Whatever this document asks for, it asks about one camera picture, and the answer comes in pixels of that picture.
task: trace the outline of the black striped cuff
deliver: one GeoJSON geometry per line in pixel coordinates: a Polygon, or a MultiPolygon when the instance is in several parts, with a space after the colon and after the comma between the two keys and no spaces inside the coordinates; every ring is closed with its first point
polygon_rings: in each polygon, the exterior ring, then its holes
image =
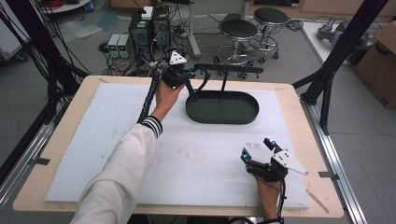
{"type": "Polygon", "coordinates": [[[154,116],[146,117],[142,121],[142,125],[150,128],[154,132],[156,138],[158,138],[163,132],[163,126],[161,125],[161,122],[154,116]]]}

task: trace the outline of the cardboard box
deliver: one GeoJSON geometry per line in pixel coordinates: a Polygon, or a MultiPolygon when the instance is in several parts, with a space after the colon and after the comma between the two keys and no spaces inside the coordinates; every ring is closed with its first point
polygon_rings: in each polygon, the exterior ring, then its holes
{"type": "Polygon", "coordinates": [[[155,2],[156,1],[152,0],[111,0],[111,6],[114,8],[138,9],[139,7],[143,8],[155,6],[153,5],[155,2]]]}
{"type": "Polygon", "coordinates": [[[356,65],[355,75],[386,108],[396,108],[396,21],[375,33],[377,43],[356,65]]]}

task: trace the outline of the black oval tray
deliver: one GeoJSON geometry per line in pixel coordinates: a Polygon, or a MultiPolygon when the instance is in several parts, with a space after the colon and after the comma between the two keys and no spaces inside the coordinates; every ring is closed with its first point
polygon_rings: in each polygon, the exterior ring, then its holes
{"type": "Polygon", "coordinates": [[[257,100],[242,91],[200,91],[199,97],[186,101],[187,115],[199,123],[248,124],[260,110],[257,100]]]}

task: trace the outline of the wooden table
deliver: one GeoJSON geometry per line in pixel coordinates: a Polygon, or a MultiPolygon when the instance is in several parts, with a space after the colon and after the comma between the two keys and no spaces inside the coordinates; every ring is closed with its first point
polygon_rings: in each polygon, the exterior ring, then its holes
{"type": "MultiPolygon", "coordinates": [[[[197,87],[202,80],[192,80],[197,87]]],[[[13,207],[18,211],[64,211],[76,210],[75,203],[45,202],[64,151],[89,107],[93,96],[101,83],[130,83],[148,85],[150,78],[145,77],[86,77],[75,98],[66,110],[64,117],[53,133],[41,158],[50,159],[48,165],[37,164],[28,176],[13,207]]],[[[209,81],[206,86],[221,87],[222,81],[209,81]]],[[[312,134],[304,111],[294,88],[290,84],[228,81],[228,88],[255,89],[275,91],[285,123],[288,127],[290,141],[297,159],[310,172],[303,176],[311,207],[306,210],[284,210],[284,217],[341,217],[344,214],[338,195],[330,178],[321,178],[318,172],[327,171],[321,158],[318,145],[312,134]]],[[[216,206],[177,206],[177,205],[141,205],[134,210],[140,214],[161,215],[203,215],[203,216],[240,216],[260,217],[259,208],[216,207],[216,206]]]]}

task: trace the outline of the floor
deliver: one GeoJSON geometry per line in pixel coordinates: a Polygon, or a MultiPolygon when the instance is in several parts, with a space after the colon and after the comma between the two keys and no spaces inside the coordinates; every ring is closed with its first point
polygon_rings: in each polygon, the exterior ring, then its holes
{"type": "MultiPolygon", "coordinates": [[[[85,26],[101,24],[104,30],[84,39],[67,41],[67,46],[76,54],[92,74],[99,75],[106,69],[106,59],[98,46],[111,34],[127,32],[128,14],[109,13],[106,4],[88,13],[77,9],[57,15],[60,23],[81,21],[85,26]]],[[[196,33],[216,31],[218,24],[210,17],[196,20],[196,33]]],[[[321,61],[312,49],[303,32],[282,29],[275,35],[280,44],[279,59],[268,58],[261,65],[264,72],[259,78],[249,75],[246,81],[293,83],[316,72],[321,61]]],[[[221,36],[197,35],[202,52],[199,60],[187,63],[212,63],[217,48],[229,39],[221,36]]],[[[54,42],[61,49],[59,39],[54,42]]],[[[260,53],[251,51],[258,59],[260,53]]],[[[241,80],[230,74],[230,80],[241,80]]],[[[0,67],[0,164],[3,164],[12,149],[18,144],[33,120],[47,102],[47,83],[35,69],[35,65],[12,60],[0,67]]],[[[296,90],[303,93],[306,86],[296,90]]],[[[394,223],[396,219],[396,109],[384,108],[353,74],[351,66],[342,66],[334,79],[329,116],[329,132],[337,153],[346,170],[347,177],[358,198],[368,223],[394,223]]],[[[21,185],[0,211],[0,223],[68,223],[72,213],[25,213],[12,209],[12,201],[21,185]]],[[[153,216],[153,223],[171,223],[175,217],[153,216]]],[[[178,217],[173,223],[185,223],[178,217]]],[[[287,223],[349,223],[347,214],[338,219],[286,218],[287,223]]]]}

